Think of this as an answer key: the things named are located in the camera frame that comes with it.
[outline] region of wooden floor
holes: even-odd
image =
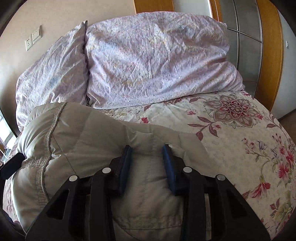
[[[296,143],[296,110],[280,119],[280,123]]]

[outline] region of round metal pin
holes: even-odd
[[[72,175],[71,177],[69,177],[69,181],[70,182],[74,182],[78,179],[78,177],[76,175]]]
[[[224,181],[224,180],[225,180],[225,176],[222,175],[222,174],[219,174],[219,175],[217,175],[217,179],[218,179],[219,181]]]
[[[109,172],[111,172],[111,168],[110,167],[105,167],[103,170],[102,170],[103,173],[107,174]]]
[[[183,168],[183,172],[191,173],[192,172],[192,169],[191,169],[191,167],[184,167]]]

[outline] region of wall switch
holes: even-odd
[[[31,34],[30,34],[30,37],[25,40],[25,44],[26,44],[26,51],[28,51],[33,46],[33,40],[32,40]]]
[[[41,26],[32,33],[33,44],[41,39]]]

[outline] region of floral bed sheet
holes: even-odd
[[[111,110],[117,120],[196,134],[209,156],[261,219],[271,238],[296,206],[295,144],[281,124],[244,92],[215,92]],[[6,183],[3,208],[17,220]]]

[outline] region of wall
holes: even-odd
[[[279,12],[284,36],[284,62],[279,90],[271,113],[278,119],[296,109],[296,37]]]
[[[209,0],[173,0],[175,12],[201,14],[212,17]]]
[[[0,108],[17,132],[15,85],[18,77],[55,41],[88,20],[89,25],[133,15],[133,0],[28,0],[13,16],[0,37]],[[29,51],[25,39],[42,25],[43,37]]]

